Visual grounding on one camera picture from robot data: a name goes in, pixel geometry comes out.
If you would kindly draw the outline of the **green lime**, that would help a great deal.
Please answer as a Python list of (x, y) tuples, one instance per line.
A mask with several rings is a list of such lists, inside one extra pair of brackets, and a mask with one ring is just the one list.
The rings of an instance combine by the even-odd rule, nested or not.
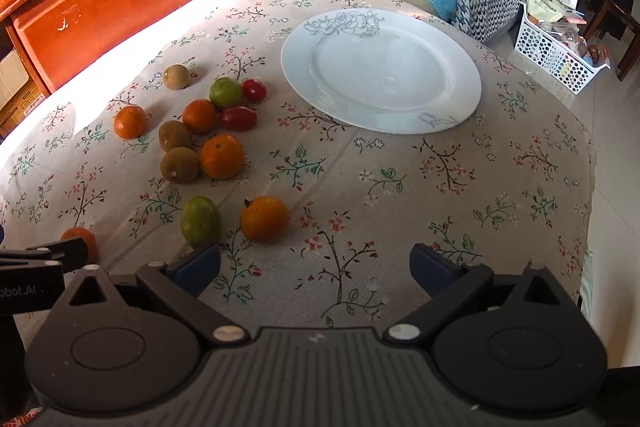
[(229, 77), (220, 77), (209, 88), (209, 100), (219, 108), (239, 106), (243, 102), (241, 85)]
[(182, 210), (180, 230), (193, 249), (217, 244), (221, 236), (221, 214), (217, 205), (205, 196), (191, 198)]

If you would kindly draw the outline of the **orange tangerine with stem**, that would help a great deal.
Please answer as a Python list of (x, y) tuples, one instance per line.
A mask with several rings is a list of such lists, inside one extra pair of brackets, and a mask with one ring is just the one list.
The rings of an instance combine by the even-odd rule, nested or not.
[(277, 197), (245, 199), (240, 230), (251, 242), (273, 243), (288, 231), (290, 218), (290, 210)]

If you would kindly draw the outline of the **brown kiwi front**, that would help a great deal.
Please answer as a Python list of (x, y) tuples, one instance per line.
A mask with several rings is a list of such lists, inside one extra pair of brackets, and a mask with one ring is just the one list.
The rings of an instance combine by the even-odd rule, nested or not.
[(171, 183), (190, 183), (200, 173), (198, 154), (183, 146), (172, 148), (160, 161), (160, 173)]

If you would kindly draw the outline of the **brown kiwi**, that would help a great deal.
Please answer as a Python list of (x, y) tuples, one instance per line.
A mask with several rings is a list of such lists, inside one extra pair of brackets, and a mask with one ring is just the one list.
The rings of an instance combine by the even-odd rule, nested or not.
[(158, 141), (165, 152), (177, 147), (190, 148), (192, 145), (191, 133), (183, 122), (168, 120), (158, 128)]
[(182, 64), (168, 66), (163, 72), (163, 84), (170, 90), (182, 90), (190, 84), (190, 72)]
[(183, 146), (172, 148), (160, 161), (160, 173), (171, 183), (190, 183), (200, 173), (198, 154)]

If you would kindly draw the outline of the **red cherry tomato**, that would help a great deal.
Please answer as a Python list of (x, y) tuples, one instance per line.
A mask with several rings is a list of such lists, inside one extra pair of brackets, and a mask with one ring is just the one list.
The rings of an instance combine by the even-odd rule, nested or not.
[(257, 113), (246, 106), (227, 107), (220, 114), (219, 124), (235, 132), (248, 131), (256, 127)]
[(245, 79), (241, 89), (245, 100), (250, 103), (262, 103), (267, 98), (266, 86), (257, 79)]

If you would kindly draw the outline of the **white floral plate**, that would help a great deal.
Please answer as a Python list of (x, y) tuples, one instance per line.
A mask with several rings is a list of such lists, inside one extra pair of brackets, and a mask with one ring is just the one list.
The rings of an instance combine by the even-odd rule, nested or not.
[(283, 74), (335, 120), (389, 134), (442, 132), (466, 121), (482, 96), (462, 45), (406, 14), (325, 12), (298, 25), (281, 50)]

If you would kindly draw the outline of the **white perforated plastic basket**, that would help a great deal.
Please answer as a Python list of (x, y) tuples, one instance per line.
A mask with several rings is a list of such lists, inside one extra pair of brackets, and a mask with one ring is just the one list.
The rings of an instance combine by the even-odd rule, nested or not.
[(606, 46), (600, 49), (597, 62), (593, 62), (589, 52), (580, 56), (570, 46), (555, 38), (552, 32), (545, 31), (532, 22), (525, 4), (515, 51), (543, 69), (573, 94), (582, 92), (599, 72), (611, 68), (610, 54)]

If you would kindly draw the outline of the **dark wooden chair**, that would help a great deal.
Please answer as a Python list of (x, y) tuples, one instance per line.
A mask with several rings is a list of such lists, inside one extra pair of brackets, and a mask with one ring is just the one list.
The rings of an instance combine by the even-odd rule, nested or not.
[(634, 0), (597, 0), (594, 5), (593, 16), (588, 22), (582, 35), (589, 41), (597, 32), (605, 34), (610, 30), (611, 22), (628, 28), (634, 38), (617, 65), (617, 78), (623, 81), (631, 69), (639, 61), (639, 21), (632, 16), (632, 2)]

